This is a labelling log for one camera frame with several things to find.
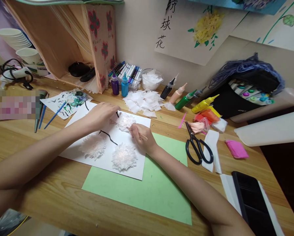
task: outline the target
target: blue paintbrush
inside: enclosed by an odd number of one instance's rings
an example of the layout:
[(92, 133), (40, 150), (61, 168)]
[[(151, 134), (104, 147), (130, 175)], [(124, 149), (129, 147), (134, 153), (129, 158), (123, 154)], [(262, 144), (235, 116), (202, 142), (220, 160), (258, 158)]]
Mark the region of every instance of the blue paintbrush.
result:
[(52, 122), (52, 120), (56, 117), (56, 115), (59, 113), (59, 111), (65, 106), (66, 102), (63, 103), (63, 105), (61, 106), (60, 109), (58, 109), (58, 111), (55, 113), (55, 115), (52, 117), (52, 119), (48, 122), (48, 124), (44, 127), (44, 129), (46, 129), (46, 127)]

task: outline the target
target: yellow paint bottle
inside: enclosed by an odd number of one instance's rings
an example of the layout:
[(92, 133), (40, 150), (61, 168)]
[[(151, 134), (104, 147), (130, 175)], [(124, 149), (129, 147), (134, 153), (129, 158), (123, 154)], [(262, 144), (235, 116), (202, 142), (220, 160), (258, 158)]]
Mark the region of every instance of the yellow paint bottle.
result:
[(200, 111), (202, 111), (202, 110), (207, 109), (207, 108), (210, 106), (210, 104), (214, 101), (214, 99), (215, 99), (216, 97), (218, 97), (218, 96), (219, 96), (219, 94), (216, 95), (215, 97), (209, 97), (209, 98), (207, 98), (207, 99), (201, 101), (201, 102), (198, 103), (195, 107), (192, 108), (192, 112), (193, 112), (193, 113), (198, 113), (198, 112), (200, 112)]

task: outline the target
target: green paper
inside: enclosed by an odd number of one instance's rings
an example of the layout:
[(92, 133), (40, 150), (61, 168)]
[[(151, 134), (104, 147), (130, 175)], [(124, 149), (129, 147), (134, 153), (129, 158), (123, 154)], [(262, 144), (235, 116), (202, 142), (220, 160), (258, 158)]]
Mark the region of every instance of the green paper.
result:
[[(185, 143), (159, 134), (153, 135), (159, 146), (187, 166)], [(190, 201), (148, 155), (142, 181), (91, 167), (82, 189), (192, 225)]]

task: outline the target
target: white wall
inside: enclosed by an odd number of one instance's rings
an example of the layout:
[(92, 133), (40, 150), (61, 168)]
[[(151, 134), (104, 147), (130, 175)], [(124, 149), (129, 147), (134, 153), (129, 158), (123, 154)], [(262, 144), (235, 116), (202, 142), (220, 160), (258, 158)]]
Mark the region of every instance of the white wall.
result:
[(142, 69), (156, 68), (167, 84), (177, 73), (178, 86), (188, 83), (186, 90), (202, 88), (228, 60), (246, 59), (259, 53), (259, 59), (272, 64), (294, 88), (294, 52), (228, 37), (206, 66), (200, 66), (154, 51), (167, 0), (125, 0), (116, 5), (116, 58)]

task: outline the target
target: white tissue paper flower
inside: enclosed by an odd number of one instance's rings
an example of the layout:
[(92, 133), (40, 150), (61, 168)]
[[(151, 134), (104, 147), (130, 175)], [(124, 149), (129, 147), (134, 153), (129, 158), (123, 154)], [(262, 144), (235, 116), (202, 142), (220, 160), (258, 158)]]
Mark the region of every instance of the white tissue paper flower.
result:
[(133, 116), (122, 112), (120, 118), (116, 120), (116, 126), (119, 127), (121, 131), (129, 132), (127, 128), (131, 127), (135, 122), (136, 120)]
[(135, 148), (132, 145), (121, 143), (112, 153), (112, 168), (121, 172), (136, 166), (136, 160)]
[(104, 154), (106, 148), (106, 138), (100, 135), (88, 135), (79, 147), (79, 151), (85, 154), (85, 158), (90, 157), (94, 160), (98, 159)]

